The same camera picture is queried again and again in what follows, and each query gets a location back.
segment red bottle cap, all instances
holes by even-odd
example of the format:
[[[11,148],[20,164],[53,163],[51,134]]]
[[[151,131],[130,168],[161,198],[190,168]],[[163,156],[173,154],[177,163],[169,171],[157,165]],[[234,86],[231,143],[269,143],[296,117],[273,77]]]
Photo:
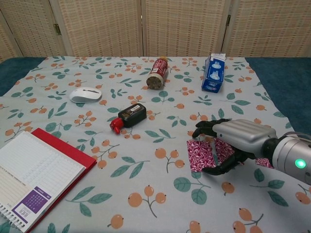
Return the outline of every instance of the red bottle cap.
[[[123,123],[122,119],[119,117],[112,120],[112,122],[110,123],[110,128],[117,134],[120,133],[120,130],[123,126],[124,126],[124,123]]]

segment robotic hand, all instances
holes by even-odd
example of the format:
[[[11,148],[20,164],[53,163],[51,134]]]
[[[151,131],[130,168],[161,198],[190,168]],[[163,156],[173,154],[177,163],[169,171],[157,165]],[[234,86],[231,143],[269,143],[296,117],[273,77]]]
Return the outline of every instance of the robotic hand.
[[[205,167],[203,172],[220,175],[248,158],[267,158],[275,169],[311,185],[309,135],[288,132],[277,138],[275,129],[242,119],[201,121],[196,127],[192,137],[201,133],[218,137],[230,144],[235,151],[219,166]]]

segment green led light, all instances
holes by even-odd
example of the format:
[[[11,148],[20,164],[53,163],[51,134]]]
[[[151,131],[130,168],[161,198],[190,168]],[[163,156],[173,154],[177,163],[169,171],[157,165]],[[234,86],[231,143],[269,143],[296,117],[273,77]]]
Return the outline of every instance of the green led light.
[[[296,159],[295,161],[295,165],[297,168],[303,169],[306,167],[306,161],[304,161],[303,159]]]

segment woven screen panel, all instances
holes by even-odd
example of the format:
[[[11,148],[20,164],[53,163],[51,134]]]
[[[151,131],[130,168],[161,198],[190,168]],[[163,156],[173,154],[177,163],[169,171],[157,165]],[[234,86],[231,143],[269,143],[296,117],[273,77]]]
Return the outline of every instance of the woven screen panel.
[[[1,11],[24,56],[64,55],[46,0],[4,0]]]
[[[220,51],[225,0],[143,1],[146,55],[207,56]]]
[[[12,57],[17,57],[17,53],[4,27],[0,23],[0,62]]]
[[[75,56],[141,56],[139,0],[58,0]]]
[[[241,0],[226,53],[299,57],[310,43],[310,0]]]

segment milk carton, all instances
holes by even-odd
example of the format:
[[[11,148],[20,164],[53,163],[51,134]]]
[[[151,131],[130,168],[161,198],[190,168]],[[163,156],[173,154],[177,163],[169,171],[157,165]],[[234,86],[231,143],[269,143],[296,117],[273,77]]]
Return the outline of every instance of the milk carton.
[[[224,80],[225,53],[212,53],[205,61],[202,89],[218,93]]]

